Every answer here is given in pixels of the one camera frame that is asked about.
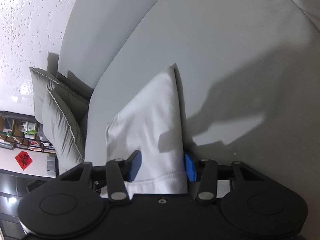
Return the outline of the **white t-shirt with script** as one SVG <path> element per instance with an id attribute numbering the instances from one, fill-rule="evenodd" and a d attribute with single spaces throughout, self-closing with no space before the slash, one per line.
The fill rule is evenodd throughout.
<path id="1" fill-rule="evenodd" d="M 142 164 L 125 186 L 134 194 L 185 194 L 180 102 L 175 70 L 168 67 L 106 125 L 107 160 L 127 159 L 135 150 Z"/>

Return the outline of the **wooden bookshelf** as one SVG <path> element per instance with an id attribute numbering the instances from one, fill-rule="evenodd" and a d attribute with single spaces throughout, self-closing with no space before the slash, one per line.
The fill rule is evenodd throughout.
<path id="1" fill-rule="evenodd" d="M 43 132 L 43 124 L 34 116 L 1 111 L 1 148 L 55 154 Z"/>

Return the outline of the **grey cushion with piping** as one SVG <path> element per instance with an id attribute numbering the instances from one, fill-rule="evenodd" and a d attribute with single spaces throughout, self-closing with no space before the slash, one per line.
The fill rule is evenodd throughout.
<path id="1" fill-rule="evenodd" d="M 53 90 L 46 90 L 42 118 L 44 135 L 55 147 L 59 166 L 70 170 L 84 162 L 80 126 L 67 104 Z"/>

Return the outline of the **red diamond wall decoration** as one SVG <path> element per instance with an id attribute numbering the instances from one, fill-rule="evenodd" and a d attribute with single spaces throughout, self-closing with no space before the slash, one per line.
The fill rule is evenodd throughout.
<path id="1" fill-rule="evenodd" d="M 21 151 L 16 155 L 15 160 L 22 170 L 25 170 L 32 162 L 30 155 L 26 151 Z"/>

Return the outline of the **grey sofa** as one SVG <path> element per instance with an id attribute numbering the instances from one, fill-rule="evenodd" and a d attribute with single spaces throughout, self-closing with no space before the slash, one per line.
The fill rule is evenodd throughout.
<path id="1" fill-rule="evenodd" d="M 172 65 L 184 148 L 296 191 L 319 239 L 319 0 L 76 0 L 58 71 L 90 99 L 87 161 L 106 161 L 107 123 Z"/>

